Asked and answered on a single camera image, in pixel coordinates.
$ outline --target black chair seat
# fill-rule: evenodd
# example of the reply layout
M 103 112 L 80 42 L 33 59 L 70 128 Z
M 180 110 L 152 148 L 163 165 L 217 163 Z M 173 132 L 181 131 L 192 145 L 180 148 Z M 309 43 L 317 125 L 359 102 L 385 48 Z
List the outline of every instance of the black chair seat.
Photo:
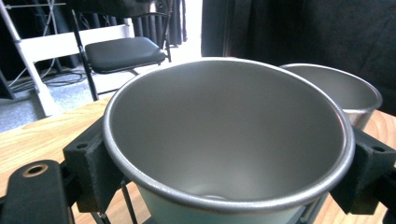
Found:
M 92 70 L 101 74 L 161 63 L 166 58 L 157 45 L 140 36 L 89 44 L 85 51 Z

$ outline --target black curtain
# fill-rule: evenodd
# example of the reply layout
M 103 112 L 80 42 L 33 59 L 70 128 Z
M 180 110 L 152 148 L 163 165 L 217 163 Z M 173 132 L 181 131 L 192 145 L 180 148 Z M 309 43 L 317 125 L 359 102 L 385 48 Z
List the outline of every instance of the black curtain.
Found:
M 6 79 L 0 70 L 0 98 L 15 99 L 14 92 L 8 86 Z
M 234 7 L 227 7 L 229 1 Z M 341 69 L 378 88 L 384 97 L 380 109 L 396 115 L 394 0 L 229 1 L 211 8 L 213 1 L 204 0 L 203 56 Z M 219 13 L 224 8 L 228 12 Z
M 171 18 L 169 20 L 169 45 L 178 46 L 187 40 L 186 34 L 186 3 L 185 0 L 173 0 L 173 11 Z M 143 35 L 146 34 L 158 34 L 156 27 L 160 26 L 162 21 L 156 20 L 154 17 L 150 21 L 140 21 L 134 22 L 134 34 Z

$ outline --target wire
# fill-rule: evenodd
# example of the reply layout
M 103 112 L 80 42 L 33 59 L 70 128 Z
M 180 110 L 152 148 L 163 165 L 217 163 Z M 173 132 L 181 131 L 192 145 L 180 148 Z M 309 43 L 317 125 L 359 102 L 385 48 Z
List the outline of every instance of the wire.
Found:
M 12 85 L 14 85 L 15 82 L 17 82 L 18 79 L 20 79 L 20 77 L 23 75 L 24 72 L 26 72 L 26 70 L 27 70 L 27 68 L 24 68 L 24 69 L 20 72 L 20 74 L 19 74 L 11 83 L 9 83 L 8 86 L 9 86 L 9 87 L 12 87 Z
M 87 29 L 87 30 L 91 29 L 90 23 L 89 23 L 88 20 L 84 17 L 84 15 L 82 15 L 81 13 L 79 13 L 78 19 L 81 21 L 81 24 L 85 27 L 85 29 Z
M 56 6 L 65 6 L 66 3 L 57 3 L 55 4 Z M 34 5 L 5 5 L 6 9 L 12 9 L 12 8 L 17 8 L 17 7 L 47 7 L 48 4 L 34 4 Z
M 46 77 L 43 78 L 43 83 L 51 87 L 61 87 L 61 86 L 77 84 L 79 82 L 84 81 L 85 79 L 86 76 L 84 72 L 70 70 L 63 72 L 61 74 L 48 74 Z M 23 81 L 22 83 L 18 84 L 17 86 L 11 89 L 14 91 L 14 93 L 16 93 L 20 91 L 33 90 L 34 88 L 35 88 L 35 83 L 33 82 L 32 79 L 29 79 Z
M 47 71 L 41 76 L 41 78 L 47 76 L 47 74 L 50 72 L 50 70 L 52 69 L 52 67 L 53 67 L 54 64 L 55 64 L 55 59 L 52 59 L 49 68 L 48 68 Z

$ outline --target metal rod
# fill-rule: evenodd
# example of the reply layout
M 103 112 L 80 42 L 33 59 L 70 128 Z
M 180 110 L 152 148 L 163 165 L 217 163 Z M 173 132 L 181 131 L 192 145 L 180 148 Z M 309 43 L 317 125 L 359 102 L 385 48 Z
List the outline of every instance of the metal rod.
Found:
M 36 5 L 6 5 L 6 9 L 18 8 L 18 7 L 52 7 L 52 6 L 66 6 L 66 3 L 55 3 L 55 4 L 36 4 Z
M 136 215 L 134 214 L 134 208 L 132 206 L 131 199 L 129 198 L 129 192 L 128 189 L 126 188 L 126 184 L 124 180 L 121 181 L 121 189 L 126 202 L 126 206 L 128 207 L 129 214 L 131 215 L 132 223 L 137 224 Z
M 102 219 L 102 221 L 105 224 L 111 224 L 110 219 L 108 219 L 108 216 L 106 213 L 100 214 L 100 219 Z
M 102 219 L 99 217 L 97 213 L 91 212 L 91 215 L 93 217 L 93 220 L 95 220 L 96 224 L 104 224 Z
M 14 23 L 12 23 L 12 20 L 9 17 L 8 12 L 6 11 L 6 7 L 4 6 L 3 0 L 0 0 L 0 13 L 14 42 L 21 41 L 21 37 L 18 34 L 17 29 L 14 26 Z

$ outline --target metal hole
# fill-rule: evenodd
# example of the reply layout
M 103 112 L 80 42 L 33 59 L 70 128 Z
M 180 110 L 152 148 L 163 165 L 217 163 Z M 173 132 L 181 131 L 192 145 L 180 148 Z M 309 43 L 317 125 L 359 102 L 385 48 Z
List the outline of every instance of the metal hole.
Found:
M 41 175 L 44 172 L 46 172 L 48 170 L 48 165 L 41 163 L 41 164 L 36 164 L 33 165 L 29 168 L 27 168 L 23 173 L 22 176 L 23 177 L 33 177 L 33 176 L 37 176 L 37 175 Z
M 87 147 L 87 146 L 88 146 L 88 144 L 82 143 L 82 144 L 78 144 L 77 148 L 78 149 L 82 149 L 82 148 Z
M 382 148 L 382 147 L 373 147 L 373 149 L 375 150 L 375 151 L 378 151 L 378 152 L 385 152 L 386 150 L 384 149 L 384 148 Z

